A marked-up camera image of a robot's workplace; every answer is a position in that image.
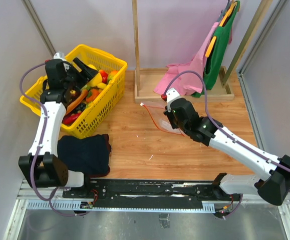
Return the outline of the yellow banana bunch toy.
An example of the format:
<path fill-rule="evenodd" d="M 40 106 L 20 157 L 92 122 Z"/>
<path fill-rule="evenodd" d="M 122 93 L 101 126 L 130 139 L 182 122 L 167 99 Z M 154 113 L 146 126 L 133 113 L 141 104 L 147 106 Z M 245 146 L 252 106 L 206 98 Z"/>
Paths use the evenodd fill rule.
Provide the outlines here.
<path fill-rule="evenodd" d="M 98 83 L 102 83 L 102 77 L 96 67 L 92 64 L 89 64 L 88 67 L 96 71 L 96 75 L 87 83 L 88 86 L 92 88 L 97 88 Z"/>

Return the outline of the clear zip top bag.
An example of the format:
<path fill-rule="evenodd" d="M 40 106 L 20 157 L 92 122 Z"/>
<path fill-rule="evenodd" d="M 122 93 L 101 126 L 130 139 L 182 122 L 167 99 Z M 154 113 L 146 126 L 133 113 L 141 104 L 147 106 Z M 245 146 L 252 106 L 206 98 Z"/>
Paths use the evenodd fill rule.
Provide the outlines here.
<path fill-rule="evenodd" d="M 165 104 L 161 102 L 152 102 L 152 101 L 144 101 L 140 103 L 140 106 L 144 107 L 151 120 L 153 121 L 154 125 L 157 129 L 162 132 L 185 136 L 184 132 L 180 129 L 173 129 L 167 116 L 164 115 L 165 111 Z"/>

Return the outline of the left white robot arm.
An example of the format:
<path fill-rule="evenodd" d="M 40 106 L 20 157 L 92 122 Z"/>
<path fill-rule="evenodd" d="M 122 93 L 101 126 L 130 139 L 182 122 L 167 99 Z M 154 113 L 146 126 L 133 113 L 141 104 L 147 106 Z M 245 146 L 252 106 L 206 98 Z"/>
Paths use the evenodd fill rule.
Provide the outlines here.
<path fill-rule="evenodd" d="M 42 65 L 47 79 L 40 99 L 22 93 L 23 97 L 39 105 L 41 115 L 33 144 L 28 154 L 19 158 L 18 164 L 31 188 L 74 188 L 79 197 L 86 198 L 91 194 L 91 184 L 84 181 L 82 172 L 69 170 L 58 158 L 57 145 L 71 91 L 84 87 L 97 71 L 77 57 L 69 63 L 58 53 Z"/>

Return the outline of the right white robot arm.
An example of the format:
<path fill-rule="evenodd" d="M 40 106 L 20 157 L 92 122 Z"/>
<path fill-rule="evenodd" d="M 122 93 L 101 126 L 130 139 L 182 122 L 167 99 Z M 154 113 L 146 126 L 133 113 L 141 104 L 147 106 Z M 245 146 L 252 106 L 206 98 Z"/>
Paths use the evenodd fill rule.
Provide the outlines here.
<path fill-rule="evenodd" d="M 290 156 L 278 157 L 251 145 L 220 122 L 199 116 L 192 103 L 182 97 L 168 100 L 164 114 L 173 129 L 226 153 L 253 171 L 253 175 L 219 174 L 211 188 L 215 199 L 223 200 L 230 194 L 253 194 L 272 205 L 282 205 L 290 191 Z"/>

